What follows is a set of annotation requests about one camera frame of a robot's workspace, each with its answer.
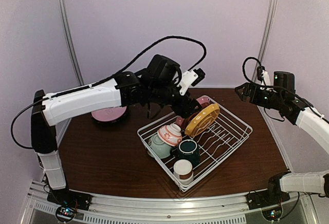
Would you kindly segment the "yellow dotted plate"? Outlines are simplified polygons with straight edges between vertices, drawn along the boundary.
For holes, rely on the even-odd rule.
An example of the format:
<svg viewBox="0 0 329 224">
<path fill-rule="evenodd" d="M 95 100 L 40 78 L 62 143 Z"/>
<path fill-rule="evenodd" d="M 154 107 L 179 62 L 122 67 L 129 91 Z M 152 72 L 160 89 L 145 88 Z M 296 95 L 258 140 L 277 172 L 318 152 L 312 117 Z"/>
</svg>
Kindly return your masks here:
<svg viewBox="0 0 329 224">
<path fill-rule="evenodd" d="M 201 110 L 187 125 L 185 134 L 189 137 L 196 137 L 203 133 L 218 117 L 220 107 L 213 103 Z"/>
</svg>

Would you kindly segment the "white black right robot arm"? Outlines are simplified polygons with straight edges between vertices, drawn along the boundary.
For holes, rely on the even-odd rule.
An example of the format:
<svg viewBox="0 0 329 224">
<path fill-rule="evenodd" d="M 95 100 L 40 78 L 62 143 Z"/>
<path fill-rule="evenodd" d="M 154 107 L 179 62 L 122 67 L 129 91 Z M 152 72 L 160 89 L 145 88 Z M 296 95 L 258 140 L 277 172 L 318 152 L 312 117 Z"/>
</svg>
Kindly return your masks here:
<svg viewBox="0 0 329 224">
<path fill-rule="evenodd" d="M 277 110 L 280 116 L 308 133 L 326 152 L 328 151 L 328 120 L 312 104 L 295 93 L 295 76 L 285 71 L 274 72 L 269 81 L 262 71 L 261 84 L 246 82 L 234 89 L 244 101 L 266 109 Z M 281 173 L 271 177 L 264 200 L 276 203 L 283 193 L 304 192 L 328 197 L 328 171 L 309 173 Z"/>
</svg>

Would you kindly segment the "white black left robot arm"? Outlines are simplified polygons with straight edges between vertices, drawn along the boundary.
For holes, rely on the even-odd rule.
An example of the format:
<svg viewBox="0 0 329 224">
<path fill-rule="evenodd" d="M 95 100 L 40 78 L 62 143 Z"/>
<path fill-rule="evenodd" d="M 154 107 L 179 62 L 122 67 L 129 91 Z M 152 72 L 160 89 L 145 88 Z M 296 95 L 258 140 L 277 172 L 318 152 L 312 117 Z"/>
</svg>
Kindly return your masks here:
<svg viewBox="0 0 329 224">
<path fill-rule="evenodd" d="M 182 72 L 178 63 L 157 54 L 146 68 L 138 72 L 123 71 L 99 82 L 56 94 L 37 91 L 31 113 L 31 145 L 40 157 L 55 199 L 64 206 L 74 201 L 73 192 L 66 188 L 58 153 L 55 129 L 58 123 L 92 111 L 137 103 L 170 106 L 178 116 L 187 118 L 201 108 L 190 97 L 188 88 L 204 78 L 202 69 Z"/>
</svg>

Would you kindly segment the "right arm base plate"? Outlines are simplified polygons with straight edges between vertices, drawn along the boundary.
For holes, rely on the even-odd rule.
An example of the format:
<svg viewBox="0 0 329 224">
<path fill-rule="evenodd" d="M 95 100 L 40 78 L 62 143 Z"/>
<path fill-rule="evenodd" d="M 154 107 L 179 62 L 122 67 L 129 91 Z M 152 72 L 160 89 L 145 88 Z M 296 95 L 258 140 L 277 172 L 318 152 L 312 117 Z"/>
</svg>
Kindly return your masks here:
<svg viewBox="0 0 329 224">
<path fill-rule="evenodd" d="M 278 205 L 282 202 L 290 200 L 288 193 L 280 193 L 279 195 L 270 195 L 268 190 L 250 191 L 246 195 L 249 210 L 258 208 L 265 208 L 269 206 Z"/>
</svg>

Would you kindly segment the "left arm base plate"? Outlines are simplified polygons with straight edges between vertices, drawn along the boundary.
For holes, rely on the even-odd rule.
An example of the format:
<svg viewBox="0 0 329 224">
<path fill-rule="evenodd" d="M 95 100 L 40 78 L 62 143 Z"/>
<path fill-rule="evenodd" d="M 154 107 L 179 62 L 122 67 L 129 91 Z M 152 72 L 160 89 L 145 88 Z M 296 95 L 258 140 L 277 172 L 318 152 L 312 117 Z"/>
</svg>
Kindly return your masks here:
<svg viewBox="0 0 329 224">
<path fill-rule="evenodd" d="M 61 189 L 50 190 L 47 200 L 65 207 L 88 211 L 92 196 L 90 194 L 75 192 L 69 189 Z"/>
</svg>

